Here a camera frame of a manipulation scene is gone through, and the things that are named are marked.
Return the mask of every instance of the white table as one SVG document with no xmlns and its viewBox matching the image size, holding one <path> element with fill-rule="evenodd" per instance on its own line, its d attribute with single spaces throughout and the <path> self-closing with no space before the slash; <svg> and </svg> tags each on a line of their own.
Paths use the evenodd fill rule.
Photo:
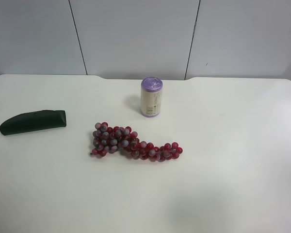
<svg viewBox="0 0 291 233">
<path fill-rule="evenodd" d="M 139 113 L 140 80 L 0 76 L 0 124 L 65 110 L 67 127 L 0 134 L 0 233 L 291 233 L 291 81 L 164 81 Z M 184 152 L 164 163 L 88 154 L 96 122 Z"/>
</svg>

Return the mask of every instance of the purple lid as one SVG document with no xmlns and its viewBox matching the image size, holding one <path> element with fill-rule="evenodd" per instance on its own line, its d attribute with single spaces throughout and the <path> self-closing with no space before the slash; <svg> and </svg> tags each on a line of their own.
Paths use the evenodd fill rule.
<svg viewBox="0 0 291 233">
<path fill-rule="evenodd" d="M 142 80 L 141 87 L 147 92 L 157 92 L 163 88 L 163 82 L 156 77 L 148 77 Z"/>
</svg>

